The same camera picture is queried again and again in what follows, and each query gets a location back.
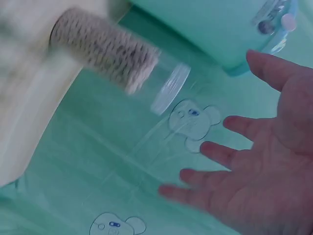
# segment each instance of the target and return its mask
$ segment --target white fabric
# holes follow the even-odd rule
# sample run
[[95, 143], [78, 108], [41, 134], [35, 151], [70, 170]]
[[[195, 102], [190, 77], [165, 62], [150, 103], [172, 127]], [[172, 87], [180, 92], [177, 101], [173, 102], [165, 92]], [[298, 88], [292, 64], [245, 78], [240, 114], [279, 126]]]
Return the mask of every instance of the white fabric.
[[124, 0], [1, 0], [0, 187], [19, 178], [61, 99], [82, 66], [59, 51], [47, 55], [49, 36], [71, 6], [120, 18]]

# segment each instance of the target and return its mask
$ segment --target green tablecloth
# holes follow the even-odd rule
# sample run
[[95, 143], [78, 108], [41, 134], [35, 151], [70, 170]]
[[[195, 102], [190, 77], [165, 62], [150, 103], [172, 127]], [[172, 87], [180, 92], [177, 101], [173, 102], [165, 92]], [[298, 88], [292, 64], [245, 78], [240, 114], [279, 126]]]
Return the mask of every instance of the green tablecloth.
[[[280, 55], [313, 67], [313, 19], [307, 4], [301, 3], [299, 28]], [[221, 119], [272, 117], [279, 93], [250, 73], [227, 77], [196, 47], [137, 9], [121, 24], [191, 66], [182, 92], [157, 117], [105, 79], [81, 72], [25, 175], [0, 189], [0, 234], [236, 234], [207, 214], [163, 200], [157, 188], [163, 182], [180, 184], [179, 170], [184, 167], [221, 169], [189, 147], [197, 135], [194, 126], [202, 121], [214, 124], [213, 117], [197, 119], [206, 107], [214, 105]], [[191, 114], [194, 126], [188, 133], [175, 133], [169, 117], [183, 100], [196, 111]], [[182, 111], [189, 109], [174, 110], [171, 117], [180, 117]], [[238, 149], [251, 146], [221, 124], [212, 126], [203, 140]]]

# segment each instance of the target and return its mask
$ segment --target cartoon bear face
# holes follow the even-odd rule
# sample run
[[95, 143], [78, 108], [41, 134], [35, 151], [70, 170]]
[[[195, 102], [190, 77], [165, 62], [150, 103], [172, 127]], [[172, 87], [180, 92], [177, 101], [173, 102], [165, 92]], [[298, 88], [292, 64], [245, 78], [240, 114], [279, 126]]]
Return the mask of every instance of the cartoon bear face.
[[173, 109], [168, 123], [171, 131], [186, 137], [186, 148], [198, 153], [201, 140], [208, 134], [211, 126], [220, 122], [221, 114], [216, 107], [202, 109], [195, 102], [186, 99]]
[[104, 213], [93, 222], [90, 235], [139, 235], [145, 230], [145, 223], [137, 217], [131, 217], [124, 222], [115, 214]]

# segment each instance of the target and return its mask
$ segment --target human hand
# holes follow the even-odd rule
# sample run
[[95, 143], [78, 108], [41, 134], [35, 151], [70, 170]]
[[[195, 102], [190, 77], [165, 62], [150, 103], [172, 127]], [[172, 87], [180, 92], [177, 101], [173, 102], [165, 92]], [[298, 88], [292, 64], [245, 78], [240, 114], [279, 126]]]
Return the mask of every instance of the human hand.
[[205, 142], [202, 154], [231, 171], [184, 169], [190, 188], [163, 185], [159, 192], [244, 235], [313, 235], [313, 70], [254, 51], [247, 60], [282, 92], [277, 117], [226, 118], [224, 126], [252, 140], [252, 149]]

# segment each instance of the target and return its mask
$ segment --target yarn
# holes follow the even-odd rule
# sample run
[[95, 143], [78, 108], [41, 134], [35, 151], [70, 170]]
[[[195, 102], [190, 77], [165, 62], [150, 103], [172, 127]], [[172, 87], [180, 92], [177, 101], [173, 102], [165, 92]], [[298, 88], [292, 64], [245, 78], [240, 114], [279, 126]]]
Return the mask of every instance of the yarn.
[[50, 44], [68, 49], [128, 94], [140, 90], [160, 55], [156, 47], [132, 33], [79, 8], [67, 10], [58, 19]]

